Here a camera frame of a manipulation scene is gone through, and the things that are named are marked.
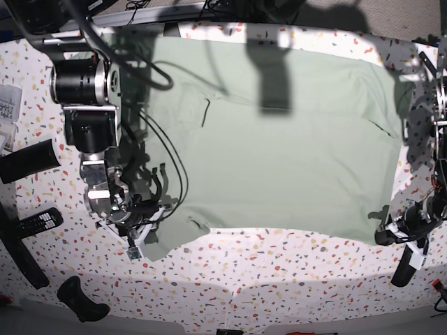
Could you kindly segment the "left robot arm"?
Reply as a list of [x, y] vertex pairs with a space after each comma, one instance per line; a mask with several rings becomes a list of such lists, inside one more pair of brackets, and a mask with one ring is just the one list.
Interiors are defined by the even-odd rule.
[[421, 52], [419, 57], [432, 74], [433, 116], [430, 136], [434, 139], [432, 157], [434, 171], [431, 176], [433, 193], [405, 209], [397, 218], [389, 218], [376, 231], [376, 243], [388, 246], [393, 243], [420, 248], [431, 231], [446, 219], [446, 35], [440, 37], [437, 65], [433, 65]]

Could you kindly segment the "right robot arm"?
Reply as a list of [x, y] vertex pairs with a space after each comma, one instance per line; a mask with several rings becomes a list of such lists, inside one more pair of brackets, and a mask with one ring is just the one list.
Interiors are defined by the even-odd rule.
[[62, 106], [66, 143], [81, 154], [80, 175], [87, 185], [88, 210], [108, 223], [121, 225], [130, 247], [156, 227], [164, 208], [157, 200], [142, 202], [131, 194], [119, 164], [122, 124], [120, 73], [148, 87], [167, 91], [172, 78], [154, 81], [127, 64], [100, 36], [83, 1], [7, 1], [6, 6], [24, 37], [52, 64], [50, 95]]

